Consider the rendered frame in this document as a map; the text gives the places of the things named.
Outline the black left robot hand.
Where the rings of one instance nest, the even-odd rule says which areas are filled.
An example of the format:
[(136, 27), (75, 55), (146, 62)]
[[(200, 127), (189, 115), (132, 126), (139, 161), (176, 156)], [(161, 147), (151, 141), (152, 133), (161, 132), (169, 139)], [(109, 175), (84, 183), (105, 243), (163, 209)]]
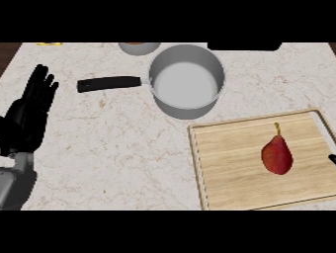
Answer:
[(13, 101), (6, 115), (0, 116), (1, 156), (34, 153), (41, 146), (56, 88), (55, 76), (49, 74), (49, 68), (38, 64), (22, 97)]

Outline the red pear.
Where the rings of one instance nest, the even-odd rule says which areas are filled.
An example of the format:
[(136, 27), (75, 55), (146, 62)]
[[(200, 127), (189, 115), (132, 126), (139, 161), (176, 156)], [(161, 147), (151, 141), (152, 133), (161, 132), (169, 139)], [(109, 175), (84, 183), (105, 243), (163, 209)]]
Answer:
[(284, 175), (293, 163), (291, 152), (281, 136), (279, 124), (275, 124), (276, 135), (262, 148), (262, 162), (266, 169), (278, 175)]

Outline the wooden tray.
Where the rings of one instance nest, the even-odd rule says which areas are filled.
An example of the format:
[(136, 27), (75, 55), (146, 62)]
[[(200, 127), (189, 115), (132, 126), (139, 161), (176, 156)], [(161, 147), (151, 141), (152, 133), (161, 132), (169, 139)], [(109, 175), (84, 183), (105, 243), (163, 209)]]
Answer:
[(316, 109), (188, 127), (201, 207), (266, 210), (336, 199), (336, 135)]

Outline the grey bowl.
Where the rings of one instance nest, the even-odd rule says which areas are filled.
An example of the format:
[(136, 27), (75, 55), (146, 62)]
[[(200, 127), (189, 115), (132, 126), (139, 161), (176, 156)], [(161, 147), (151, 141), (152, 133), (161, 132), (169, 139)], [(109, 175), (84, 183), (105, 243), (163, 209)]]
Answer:
[(130, 55), (146, 55), (160, 47), (158, 42), (120, 42), (121, 50)]

